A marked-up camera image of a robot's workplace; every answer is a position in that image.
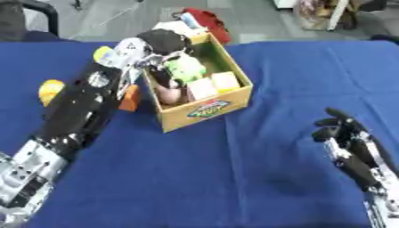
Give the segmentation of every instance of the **orange object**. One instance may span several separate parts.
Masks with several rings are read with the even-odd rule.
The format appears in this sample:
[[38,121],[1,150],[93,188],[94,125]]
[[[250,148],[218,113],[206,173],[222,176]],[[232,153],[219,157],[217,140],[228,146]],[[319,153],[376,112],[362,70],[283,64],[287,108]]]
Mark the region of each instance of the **orange object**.
[[139,86],[131,85],[127,88],[125,99],[119,106],[120,110],[136,111],[139,102]]

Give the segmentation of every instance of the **white object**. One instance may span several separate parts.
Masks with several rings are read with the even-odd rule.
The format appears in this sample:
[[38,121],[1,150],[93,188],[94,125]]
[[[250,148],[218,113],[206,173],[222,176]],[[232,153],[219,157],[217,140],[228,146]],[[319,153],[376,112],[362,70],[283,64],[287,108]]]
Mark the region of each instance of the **white object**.
[[338,0],[338,4],[331,15],[329,26],[327,27],[328,31],[332,31],[337,27],[339,20],[341,19],[342,14],[344,14],[344,11],[348,5],[349,0]]
[[191,13],[185,12],[180,16],[180,20],[184,21],[186,25],[188,25],[191,29],[203,29],[197,20],[195,20],[194,16]]
[[239,81],[231,71],[213,74],[212,82],[220,94],[240,88]]
[[170,21],[170,22],[159,22],[153,29],[165,29],[174,31],[177,34],[184,35],[186,37],[195,37],[206,33],[206,28],[190,28],[184,21]]
[[214,88],[212,80],[209,77],[204,77],[197,81],[187,84],[187,91],[189,101],[198,101],[209,96],[217,95],[217,90]]
[[292,9],[297,0],[273,0],[277,9]]

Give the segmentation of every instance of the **robotic arm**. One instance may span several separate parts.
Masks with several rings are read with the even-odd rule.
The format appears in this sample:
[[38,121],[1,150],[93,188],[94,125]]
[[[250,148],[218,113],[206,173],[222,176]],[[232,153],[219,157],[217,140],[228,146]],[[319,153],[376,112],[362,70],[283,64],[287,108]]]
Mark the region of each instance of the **robotic arm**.
[[373,228],[399,227],[399,171],[389,153],[361,123],[339,110],[316,122],[313,139],[324,143],[330,158],[364,192]]
[[106,127],[143,68],[157,67],[185,52],[187,45],[186,38],[173,32],[142,33],[109,49],[66,85],[46,108],[42,128],[13,157],[0,153],[0,227],[27,222],[77,153]]

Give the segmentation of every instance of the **box label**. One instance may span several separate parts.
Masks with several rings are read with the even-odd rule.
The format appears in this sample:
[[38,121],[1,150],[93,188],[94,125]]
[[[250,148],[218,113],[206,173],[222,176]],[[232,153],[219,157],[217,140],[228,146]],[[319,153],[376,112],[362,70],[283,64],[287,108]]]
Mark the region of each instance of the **box label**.
[[199,106],[196,110],[187,115],[189,118],[210,118],[215,116],[221,109],[230,105],[231,102],[221,100],[210,100],[204,105]]

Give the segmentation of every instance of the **table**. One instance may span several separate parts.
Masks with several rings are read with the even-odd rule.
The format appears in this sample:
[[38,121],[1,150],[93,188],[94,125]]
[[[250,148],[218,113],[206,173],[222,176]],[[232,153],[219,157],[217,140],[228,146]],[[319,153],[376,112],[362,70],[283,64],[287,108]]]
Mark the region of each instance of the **table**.
[[[101,44],[0,44],[0,146],[40,127],[37,89],[69,80]],[[399,48],[386,42],[228,46],[255,87],[245,110],[162,134],[149,102],[118,111],[29,228],[369,227],[362,193],[312,141],[327,106],[399,161]]]

